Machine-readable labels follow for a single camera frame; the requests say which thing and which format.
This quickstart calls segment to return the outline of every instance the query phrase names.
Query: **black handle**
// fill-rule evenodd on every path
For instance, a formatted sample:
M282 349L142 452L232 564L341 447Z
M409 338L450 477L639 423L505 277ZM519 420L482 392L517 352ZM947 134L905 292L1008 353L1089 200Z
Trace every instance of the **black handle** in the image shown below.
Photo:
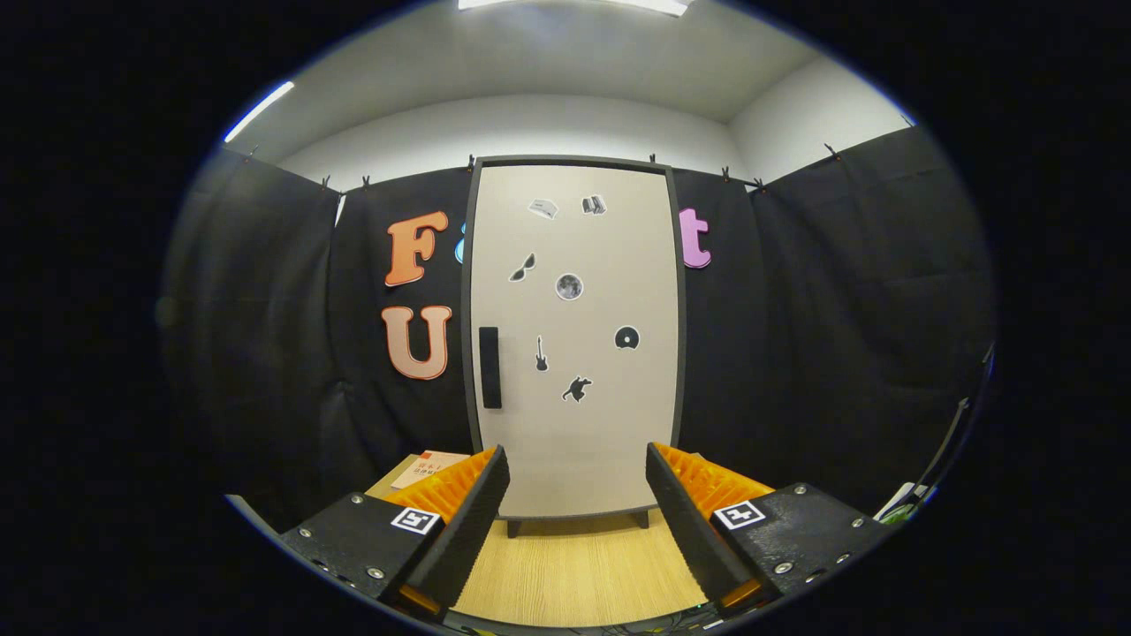
M480 327L480 381L483 384L483 407L502 409L499 327Z

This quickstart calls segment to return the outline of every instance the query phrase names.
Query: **black curtain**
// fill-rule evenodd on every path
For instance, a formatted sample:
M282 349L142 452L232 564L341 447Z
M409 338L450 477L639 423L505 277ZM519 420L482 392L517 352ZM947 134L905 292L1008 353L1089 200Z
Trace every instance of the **black curtain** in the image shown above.
M766 476L777 430L759 421L767 399L766 278L745 187L719 174L675 170L679 209L707 222L702 268L684 268L687 358L680 448L752 479Z
M466 169L338 194L224 152L187 196L167 261L166 358L187 444L227 491L287 530L406 455L472 452L455 250ZM708 223L685 268L679 445L782 487L806 481L873 512L914 481L993 340L977 215L918 128L841 151L748 195L675 170ZM443 212L424 276L387 286L390 224ZM381 310L446 306L448 367L390 361Z
M750 195L768 329L740 430L772 440L751 476L874 513L920 476L981 372L994 289L978 214L925 131L838 156Z
M330 252L328 315L330 343L345 379L359 442L378 469L359 472L362 485L357 488L369 488L412 453L473 453L459 327L461 265L455 255L463 239L460 227L467 216L470 184L472 174L466 169L449 169L373 183L345 195ZM434 231L432 257L417 257L424 276L387 286L392 244L389 225L434 212L443 212L448 226ZM413 311L408 340L417 360L428 359L430 353L421 309L451 309L446 326L448 367L439 377L413 379L392 367L381 310L395 306Z
M166 259L158 316L179 441L279 531L348 488L336 465L373 470L351 449L327 337L337 203L222 151L185 195Z

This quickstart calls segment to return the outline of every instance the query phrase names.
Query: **white door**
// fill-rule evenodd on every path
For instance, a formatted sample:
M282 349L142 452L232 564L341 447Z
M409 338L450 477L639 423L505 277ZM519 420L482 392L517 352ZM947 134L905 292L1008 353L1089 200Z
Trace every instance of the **white door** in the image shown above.
M468 376L482 447L507 449L500 516L654 506L645 449L674 441L682 406L682 257L667 173L487 158L477 170L464 263ZM498 334L497 366L481 328Z

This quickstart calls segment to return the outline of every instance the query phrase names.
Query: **paper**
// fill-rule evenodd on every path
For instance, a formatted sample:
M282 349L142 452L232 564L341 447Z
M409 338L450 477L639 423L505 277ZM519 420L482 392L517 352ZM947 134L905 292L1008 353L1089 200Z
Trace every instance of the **paper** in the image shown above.
M400 473L397 481L392 482L391 488L394 490L400 490L402 488L407 488L417 481L433 475L448 466L463 462L464 459L470 457L470 455L460 455L459 453L440 453L439 450L425 450L421 453L420 458L412 463L405 472Z

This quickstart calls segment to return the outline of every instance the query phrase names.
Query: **sticker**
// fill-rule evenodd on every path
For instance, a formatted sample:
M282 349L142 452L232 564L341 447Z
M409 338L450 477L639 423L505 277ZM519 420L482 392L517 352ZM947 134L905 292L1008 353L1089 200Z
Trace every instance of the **sticker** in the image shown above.
M513 274L510 275L510 282L511 283L516 283L516 282L521 281L523 278L525 278L527 269L534 269L534 252L533 251L530 252L530 256L526 257L526 260L523 263L523 266L519 267Z
M392 258L385 284L389 287L413 283L424 277L424 268L416 263L432 258L435 250L435 233L448 229L448 215L433 212L415 218L398 221L389 225L392 237Z
M467 223L464 223L464 225L460 226L459 233L460 234L467 233ZM464 239L459 239L459 242L456 243L456 260L458 260L460 264L464 263Z
M581 199L581 214L605 214L605 198L601 195L594 195Z
M562 274L558 277L558 283L554 284L554 291L562 300L577 300L585 291L585 285L581 283L581 278L573 274Z
M683 264L702 269L710 263L710 252L699 249L699 233L706 232L707 222L696 218L694 208L680 212L680 234L683 238Z
M718 510L715 510L715 516L723 522L723 525L731 530L737 530L766 518L766 515L756 508L750 501L743 501L742 504L719 508Z
M581 376L578 376L577 379L575 379L572 383L569 384L569 389L567 389L566 393L562 394L562 399L573 396L573 402L581 402L581 398L585 397L585 387L592 384L593 380L590 380L589 378L582 378Z
M423 361L413 358L408 347L408 321L413 319L413 310L407 307L387 307L381 310L392 367L402 376L431 380L440 377L448 368L447 325L451 318L451 308L429 306L421 309L421 318L428 325L429 356Z
M546 364L546 356L542 355L542 336L538 336L538 355L537 355L537 360L538 360L538 364L537 364L536 368L539 371L549 371L550 370L550 367Z
M636 330L636 327L624 325L616 329L616 335L613 338L616 349L636 349L640 344L640 332Z
M415 532L416 534L428 534L428 531L432 530L432 526L435 525L439 518L440 515L435 513L417 510L416 508L405 508L397 515L397 518L392 519L392 525L400 530Z
M551 221L558 215L558 206L550 199L534 199L526 209Z

